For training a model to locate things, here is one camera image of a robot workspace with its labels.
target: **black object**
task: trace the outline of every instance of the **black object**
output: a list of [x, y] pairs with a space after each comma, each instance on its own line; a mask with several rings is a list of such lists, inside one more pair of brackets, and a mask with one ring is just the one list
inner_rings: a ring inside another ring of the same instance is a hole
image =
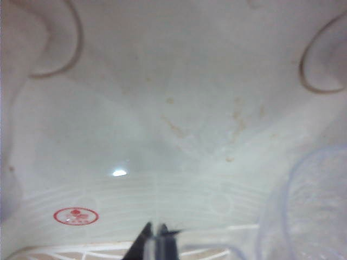
[[123, 257], [123, 260], [143, 260], [145, 243], [147, 239], [151, 238], [152, 236], [152, 223], [148, 222]]
[[165, 224], [162, 224], [156, 236], [152, 233], [152, 223], [148, 222], [141, 233], [131, 245], [123, 260], [143, 260], [144, 246], [147, 239], [155, 241], [155, 260], [178, 260], [175, 235], [179, 230], [169, 231]]

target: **transparent plastic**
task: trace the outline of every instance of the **transparent plastic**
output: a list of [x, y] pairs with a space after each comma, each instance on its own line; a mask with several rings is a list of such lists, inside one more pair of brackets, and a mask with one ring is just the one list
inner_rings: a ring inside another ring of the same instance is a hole
[[177, 247], [224, 248], [229, 259], [346, 259], [346, 216], [347, 147], [327, 148], [304, 158], [278, 186], [259, 227], [184, 231]]

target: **brown stain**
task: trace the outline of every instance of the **brown stain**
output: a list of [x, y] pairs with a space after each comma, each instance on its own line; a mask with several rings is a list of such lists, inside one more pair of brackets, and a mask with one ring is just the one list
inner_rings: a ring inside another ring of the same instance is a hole
[[237, 137], [239, 137], [239, 135], [242, 133], [243, 130], [246, 129], [246, 124], [245, 122], [243, 121], [242, 118], [238, 119], [237, 120], [237, 128], [236, 130], [233, 132], [233, 135], [232, 135], [232, 144], [234, 144], [237, 140]]
[[173, 104], [175, 101], [174, 101], [174, 99], [173, 98], [171, 98], [171, 97], [169, 97], [169, 98], [167, 98], [166, 99], [166, 103], [168, 103], [168, 104]]
[[232, 140], [231, 140], [232, 144], [236, 142], [237, 137], [239, 137], [241, 132], [246, 129], [246, 123], [244, 119], [241, 117], [243, 100], [240, 97], [236, 97], [234, 99], [234, 102], [235, 102], [236, 109], [233, 113], [233, 119], [237, 122], [237, 128], [232, 133]]
[[259, 109], [259, 117], [263, 118], [265, 116], [265, 106], [261, 105]]
[[246, 0], [247, 1], [247, 5], [249, 6], [249, 8], [251, 8], [252, 10], [256, 10], [258, 8], [261, 8], [261, 4], [259, 3], [259, 0]]
[[172, 132], [177, 136], [178, 138], [185, 138], [187, 134], [180, 129], [178, 126], [175, 126], [167, 117], [162, 116], [162, 119], [170, 126]]
[[235, 160], [234, 157], [226, 157], [226, 161], [227, 161], [228, 163], [232, 163], [234, 160]]
[[243, 104], [243, 100], [240, 97], [236, 97], [234, 99], [234, 102], [236, 103], [236, 105], [242, 105]]
[[241, 115], [241, 111], [235, 111], [233, 113], [233, 119], [237, 120], [238, 118], [240, 118]]

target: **red circular logo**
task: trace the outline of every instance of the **red circular logo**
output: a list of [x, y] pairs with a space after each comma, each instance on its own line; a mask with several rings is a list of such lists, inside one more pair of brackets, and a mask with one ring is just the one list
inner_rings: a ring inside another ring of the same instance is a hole
[[83, 226], [97, 221], [99, 215], [95, 211], [84, 207], [67, 207], [55, 212], [53, 217], [62, 224]]

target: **brown curved line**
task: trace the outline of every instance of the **brown curved line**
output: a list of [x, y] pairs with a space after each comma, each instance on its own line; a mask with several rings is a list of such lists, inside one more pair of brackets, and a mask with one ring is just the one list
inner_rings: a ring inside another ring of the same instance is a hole
[[306, 56], [307, 56], [307, 52], [308, 50], [311, 48], [311, 46], [313, 45], [313, 43], [316, 41], [316, 39], [323, 33], [323, 31], [325, 31], [325, 29], [327, 29], [328, 27], [332, 26], [337, 20], [339, 20], [342, 16], [344, 16], [347, 13], [347, 10], [344, 11], [342, 14], [338, 15], [337, 17], [335, 17], [334, 19], [332, 19], [329, 23], [327, 23], [326, 25], [324, 25], [317, 33], [316, 35], [313, 37], [313, 39], [309, 42], [309, 44], [306, 46], [303, 55], [301, 56], [301, 60], [300, 60], [300, 64], [299, 64], [299, 80], [300, 83], [304, 86], [304, 88], [306, 88], [307, 90], [314, 92], [316, 94], [333, 94], [333, 93], [337, 93], [340, 92], [341, 90], [344, 90], [345, 87], [340, 88], [340, 89], [335, 89], [335, 90], [321, 90], [318, 88], [315, 88], [314, 86], [310, 85], [307, 81], [307, 78], [305, 76], [304, 73], [304, 63], [306, 60]]
[[43, 79], [45, 77], [52, 77], [60, 73], [64, 73], [68, 71], [69, 69], [73, 68], [77, 61], [79, 60], [81, 53], [82, 53], [82, 47], [83, 47], [83, 26], [81, 19], [78, 15], [78, 12], [73, 5], [73, 3], [70, 0], [63, 0], [65, 4], [68, 6], [68, 8], [71, 11], [71, 14], [73, 16], [73, 19], [75, 21], [76, 29], [77, 29], [77, 44], [75, 48], [74, 55], [71, 57], [71, 59], [61, 68], [53, 70], [48, 73], [37, 73], [37, 74], [30, 74], [29, 77], [32, 79]]

